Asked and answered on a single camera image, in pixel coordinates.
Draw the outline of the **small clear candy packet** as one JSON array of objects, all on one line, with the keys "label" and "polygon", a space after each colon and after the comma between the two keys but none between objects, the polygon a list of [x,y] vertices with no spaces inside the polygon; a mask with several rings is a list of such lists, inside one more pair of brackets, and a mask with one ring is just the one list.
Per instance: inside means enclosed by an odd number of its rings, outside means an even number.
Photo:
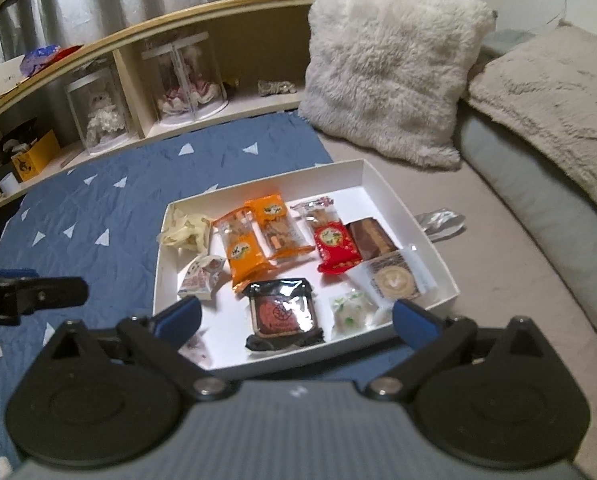
[{"label": "small clear candy packet", "polygon": [[183,346],[180,347],[178,353],[193,364],[209,370],[212,367],[213,359],[210,355],[210,350],[207,348],[205,340],[206,332],[206,328],[198,330]]}]

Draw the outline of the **white printed snack packet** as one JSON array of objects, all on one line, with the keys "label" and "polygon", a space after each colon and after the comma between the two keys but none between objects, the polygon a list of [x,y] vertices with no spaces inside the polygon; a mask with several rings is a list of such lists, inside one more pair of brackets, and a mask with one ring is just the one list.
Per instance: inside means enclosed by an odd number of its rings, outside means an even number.
[{"label": "white printed snack packet", "polygon": [[226,259],[216,255],[196,256],[188,266],[184,279],[178,288],[178,297],[195,296],[201,301],[210,301],[224,273]]}]

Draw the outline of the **clear swirl cookie pack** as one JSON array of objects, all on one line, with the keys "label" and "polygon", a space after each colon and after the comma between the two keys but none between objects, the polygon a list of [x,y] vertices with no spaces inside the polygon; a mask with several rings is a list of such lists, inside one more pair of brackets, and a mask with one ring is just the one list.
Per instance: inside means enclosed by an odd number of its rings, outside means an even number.
[{"label": "clear swirl cookie pack", "polygon": [[392,309],[399,299],[428,306],[439,294],[439,284],[415,245],[359,263],[346,278],[379,309]]}]

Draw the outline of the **clear green-dot candy packet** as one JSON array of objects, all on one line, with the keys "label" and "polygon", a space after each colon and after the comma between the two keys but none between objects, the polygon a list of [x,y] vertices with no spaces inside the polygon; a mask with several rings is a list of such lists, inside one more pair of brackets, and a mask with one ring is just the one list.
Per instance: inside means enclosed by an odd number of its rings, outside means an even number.
[{"label": "clear green-dot candy packet", "polygon": [[392,308],[377,306],[364,292],[352,289],[330,299],[332,337],[367,332],[392,321]]}]

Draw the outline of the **cream pastry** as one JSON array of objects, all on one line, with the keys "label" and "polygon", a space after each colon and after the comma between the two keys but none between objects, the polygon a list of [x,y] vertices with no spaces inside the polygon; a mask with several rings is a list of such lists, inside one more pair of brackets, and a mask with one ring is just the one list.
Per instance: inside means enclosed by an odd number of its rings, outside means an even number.
[{"label": "cream pastry", "polygon": [[162,246],[187,250],[193,255],[207,255],[212,226],[212,219],[205,214],[188,214],[180,208],[174,208],[170,221],[158,234],[157,241]]}]

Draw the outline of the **orange cracker pack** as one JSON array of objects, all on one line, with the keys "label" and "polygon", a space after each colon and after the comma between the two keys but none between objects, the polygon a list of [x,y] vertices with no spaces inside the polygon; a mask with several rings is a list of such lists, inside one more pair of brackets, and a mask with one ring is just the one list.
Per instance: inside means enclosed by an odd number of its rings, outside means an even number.
[{"label": "orange cracker pack", "polygon": [[258,224],[275,263],[302,258],[315,249],[297,226],[280,193],[247,200],[245,207]]},{"label": "orange cracker pack", "polygon": [[224,244],[230,266],[231,288],[236,294],[248,284],[277,270],[260,246],[250,218],[250,208],[241,206],[227,212],[213,222]]}]

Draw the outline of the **brown gold-band cake pack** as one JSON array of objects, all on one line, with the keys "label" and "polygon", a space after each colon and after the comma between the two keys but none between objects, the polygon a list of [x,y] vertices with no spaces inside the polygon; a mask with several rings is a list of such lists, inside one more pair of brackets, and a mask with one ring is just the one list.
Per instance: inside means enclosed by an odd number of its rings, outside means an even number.
[{"label": "brown gold-band cake pack", "polygon": [[397,250],[396,244],[375,218],[349,222],[345,227],[364,260],[378,258]]}]

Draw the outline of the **black mooncake pack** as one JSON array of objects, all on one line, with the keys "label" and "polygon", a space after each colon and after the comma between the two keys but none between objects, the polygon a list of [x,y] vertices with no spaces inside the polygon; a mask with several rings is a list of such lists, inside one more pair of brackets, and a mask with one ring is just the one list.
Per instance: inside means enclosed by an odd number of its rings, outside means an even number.
[{"label": "black mooncake pack", "polygon": [[252,352],[312,347],[325,341],[318,322],[312,285],[306,278],[279,278],[248,284],[253,333],[245,341]]}]

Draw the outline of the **red cracker pack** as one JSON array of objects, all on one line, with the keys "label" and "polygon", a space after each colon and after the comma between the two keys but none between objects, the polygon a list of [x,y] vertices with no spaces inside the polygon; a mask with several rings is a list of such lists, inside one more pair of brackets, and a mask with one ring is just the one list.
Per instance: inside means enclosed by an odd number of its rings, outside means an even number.
[{"label": "red cracker pack", "polygon": [[320,273],[342,274],[363,261],[330,196],[306,200],[293,205],[292,209],[301,216],[313,234],[321,259],[318,266]]}]

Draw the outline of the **white cylinder cup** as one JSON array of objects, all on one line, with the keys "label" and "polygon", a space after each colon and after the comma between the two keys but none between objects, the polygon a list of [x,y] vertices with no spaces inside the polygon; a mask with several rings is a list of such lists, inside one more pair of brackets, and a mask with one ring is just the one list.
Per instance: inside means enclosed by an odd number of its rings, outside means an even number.
[{"label": "white cylinder cup", "polygon": [[21,189],[21,183],[18,182],[13,172],[8,172],[0,179],[0,190],[3,196],[12,196],[20,192]]}]

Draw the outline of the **yellow cardboard box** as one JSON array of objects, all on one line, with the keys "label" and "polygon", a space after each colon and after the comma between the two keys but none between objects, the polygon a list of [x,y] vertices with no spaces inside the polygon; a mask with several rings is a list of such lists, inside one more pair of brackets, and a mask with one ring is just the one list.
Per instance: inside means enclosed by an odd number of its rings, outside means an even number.
[{"label": "yellow cardboard box", "polygon": [[32,144],[23,153],[12,157],[12,164],[22,182],[38,177],[53,159],[60,154],[61,147],[52,130]]}]

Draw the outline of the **silver foil wrapper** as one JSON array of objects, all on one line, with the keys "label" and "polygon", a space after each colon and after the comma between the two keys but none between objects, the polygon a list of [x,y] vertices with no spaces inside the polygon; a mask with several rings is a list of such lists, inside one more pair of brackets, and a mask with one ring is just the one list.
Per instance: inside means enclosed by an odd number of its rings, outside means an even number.
[{"label": "silver foil wrapper", "polygon": [[416,214],[415,219],[431,242],[447,240],[463,232],[466,222],[463,214],[447,208]]}]

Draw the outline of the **blue quilted triangle blanket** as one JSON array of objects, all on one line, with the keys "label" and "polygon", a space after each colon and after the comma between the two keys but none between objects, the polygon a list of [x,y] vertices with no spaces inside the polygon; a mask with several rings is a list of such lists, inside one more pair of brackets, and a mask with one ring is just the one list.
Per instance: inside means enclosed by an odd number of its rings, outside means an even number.
[{"label": "blue quilted triangle blanket", "polygon": [[111,327],[152,310],[157,235],[169,203],[216,188],[327,164],[316,131],[294,113],[240,119],[99,157],[28,192],[0,240],[0,269],[80,276],[80,308],[0,326],[0,458],[18,461],[4,426],[15,386],[59,325]]}]

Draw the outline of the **white shallow cardboard tray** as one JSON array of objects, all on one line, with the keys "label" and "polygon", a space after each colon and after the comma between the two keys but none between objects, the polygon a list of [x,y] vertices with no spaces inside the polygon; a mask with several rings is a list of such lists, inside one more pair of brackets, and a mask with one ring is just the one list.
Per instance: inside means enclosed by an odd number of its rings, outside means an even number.
[{"label": "white shallow cardboard tray", "polygon": [[[167,205],[162,226],[167,226],[174,208],[180,208],[188,214],[205,214],[216,219],[247,200],[274,193],[280,193],[290,206],[330,196],[344,222],[375,218],[397,248],[402,249],[408,245],[418,247],[423,261],[439,284],[439,294],[432,304],[419,306],[445,314],[455,304],[459,288],[446,263],[387,180],[365,160],[336,162],[292,171],[176,200]],[[209,371],[226,379],[254,377],[327,360],[392,338],[392,321],[367,332],[341,338],[332,337],[333,314],[330,299],[356,288],[346,278],[346,274],[327,276],[319,273],[319,263],[317,252],[312,252],[302,258],[279,263],[277,270],[269,276],[306,278],[313,288],[316,314],[325,341],[312,347],[275,352],[252,352],[245,348],[246,338],[253,333],[248,299],[232,290],[230,272],[225,270],[212,299],[202,304],[199,330],[207,329],[205,340],[213,359]]]}]

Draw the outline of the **grey mattress edge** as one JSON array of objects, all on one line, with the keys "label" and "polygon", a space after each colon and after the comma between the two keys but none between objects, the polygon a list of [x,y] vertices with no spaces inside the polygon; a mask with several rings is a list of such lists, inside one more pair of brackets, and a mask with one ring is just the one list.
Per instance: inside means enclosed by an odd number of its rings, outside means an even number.
[{"label": "grey mattress edge", "polygon": [[[485,64],[532,38],[503,39],[484,48],[472,78]],[[531,234],[597,332],[596,204],[531,144],[474,110],[466,93],[457,126],[463,158]]]}]

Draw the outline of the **white-dress doll display case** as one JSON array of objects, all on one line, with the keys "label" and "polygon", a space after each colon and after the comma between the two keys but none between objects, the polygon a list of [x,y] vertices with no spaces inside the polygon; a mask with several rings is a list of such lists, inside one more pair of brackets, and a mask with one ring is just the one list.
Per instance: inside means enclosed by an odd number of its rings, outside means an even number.
[{"label": "white-dress doll display case", "polygon": [[135,136],[120,77],[113,66],[102,66],[74,79],[64,91],[88,154],[112,150]]}]

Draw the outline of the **blue plastic bag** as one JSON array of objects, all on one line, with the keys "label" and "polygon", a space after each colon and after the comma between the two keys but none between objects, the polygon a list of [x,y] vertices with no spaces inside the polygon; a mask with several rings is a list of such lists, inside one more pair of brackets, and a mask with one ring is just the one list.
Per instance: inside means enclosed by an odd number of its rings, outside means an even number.
[{"label": "blue plastic bag", "polygon": [[57,44],[40,47],[24,54],[20,63],[20,72],[24,77],[31,77],[40,72],[61,51]]}]

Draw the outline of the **pink-dress doll display case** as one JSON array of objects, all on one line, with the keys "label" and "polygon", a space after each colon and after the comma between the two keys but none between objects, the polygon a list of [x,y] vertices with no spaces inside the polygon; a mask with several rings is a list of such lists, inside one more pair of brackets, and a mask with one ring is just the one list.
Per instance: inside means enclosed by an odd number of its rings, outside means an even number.
[{"label": "pink-dress doll display case", "polygon": [[149,89],[162,124],[191,124],[227,106],[208,32],[162,42],[143,51],[140,58],[151,77]]}]

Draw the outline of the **small grey trinket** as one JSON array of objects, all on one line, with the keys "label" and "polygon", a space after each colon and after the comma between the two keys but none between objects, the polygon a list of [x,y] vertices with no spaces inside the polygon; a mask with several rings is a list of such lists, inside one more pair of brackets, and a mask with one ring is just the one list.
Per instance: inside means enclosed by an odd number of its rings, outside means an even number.
[{"label": "small grey trinket", "polygon": [[295,92],[295,84],[291,81],[257,81],[257,94],[259,96],[283,96],[284,94],[294,94]]}]

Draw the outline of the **white fluffy pillow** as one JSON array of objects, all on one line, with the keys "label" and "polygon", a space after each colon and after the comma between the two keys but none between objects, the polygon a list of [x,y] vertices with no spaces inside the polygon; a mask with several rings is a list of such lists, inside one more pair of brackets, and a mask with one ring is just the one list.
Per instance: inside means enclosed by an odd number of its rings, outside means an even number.
[{"label": "white fluffy pillow", "polygon": [[408,164],[455,170],[458,101],[495,28],[481,0],[314,0],[298,114]]}]

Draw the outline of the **beige textured blanket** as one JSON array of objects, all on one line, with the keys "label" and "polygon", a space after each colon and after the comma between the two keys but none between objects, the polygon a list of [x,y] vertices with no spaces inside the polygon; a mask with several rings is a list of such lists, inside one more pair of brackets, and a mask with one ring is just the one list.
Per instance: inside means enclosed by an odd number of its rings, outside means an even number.
[{"label": "beige textured blanket", "polygon": [[564,24],[488,62],[469,82],[474,110],[538,150],[597,206],[597,36]]}]

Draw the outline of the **wooden bedside shelf unit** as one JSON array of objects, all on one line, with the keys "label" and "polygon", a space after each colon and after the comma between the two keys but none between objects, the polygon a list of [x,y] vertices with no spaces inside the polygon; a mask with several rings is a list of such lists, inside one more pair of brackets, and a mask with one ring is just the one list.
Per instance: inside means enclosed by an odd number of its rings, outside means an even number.
[{"label": "wooden bedside shelf unit", "polygon": [[[303,96],[309,61],[307,13],[312,2],[220,0],[152,18],[87,44],[25,79],[15,89],[0,96],[0,115],[47,84],[106,54],[113,56],[138,133],[137,138],[120,144],[122,150],[240,118],[294,110]],[[227,80],[238,81],[239,87],[227,106],[215,115],[191,124],[168,126],[158,121],[146,81],[139,75],[140,44],[153,36],[188,26],[208,32],[221,75]],[[296,92],[259,96],[259,80],[291,81]]]}]

